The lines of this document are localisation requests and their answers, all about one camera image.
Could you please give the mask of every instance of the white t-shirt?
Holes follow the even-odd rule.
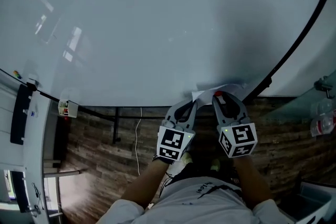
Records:
[[[273,200],[264,201],[250,210],[231,189],[217,189],[205,194],[212,187],[221,185],[240,190],[212,177],[188,178],[165,187],[159,201],[146,212],[132,201],[117,200],[98,223],[286,223]]]

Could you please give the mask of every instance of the person's arm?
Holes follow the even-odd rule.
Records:
[[[120,199],[133,201],[144,209],[149,205],[159,188],[169,164],[156,159],[125,190]]]
[[[233,160],[247,207],[252,210],[257,204],[272,199],[271,191],[266,181],[255,168],[251,157],[242,156]]]

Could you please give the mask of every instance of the sneaker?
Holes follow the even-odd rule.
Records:
[[[184,165],[187,165],[188,163],[192,163],[193,159],[191,158],[191,155],[189,152],[185,152],[183,156],[181,157],[181,161]]]
[[[221,168],[221,162],[219,161],[219,159],[213,159],[211,162],[210,170],[215,170],[218,172],[220,168]]]

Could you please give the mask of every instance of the black and white marker cube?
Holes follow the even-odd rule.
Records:
[[[157,156],[179,161],[194,134],[160,126],[157,134]]]
[[[258,143],[256,127],[254,123],[223,127],[219,143],[229,158],[249,155]]]

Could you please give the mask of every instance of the white cable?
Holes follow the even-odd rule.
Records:
[[[137,152],[137,149],[136,147],[138,146],[138,134],[137,134],[137,129],[138,129],[138,126],[139,126],[139,123],[141,122],[141,119],[139,120],[138,124],[136,125],[135,127],[135,137],[136,137],[136,142],[135,142],[135,155],[136,155],[136,162],[138,163],[138,174],[140,175],[140,169],[139,169],[139,159],[138,159],[138,152]]]

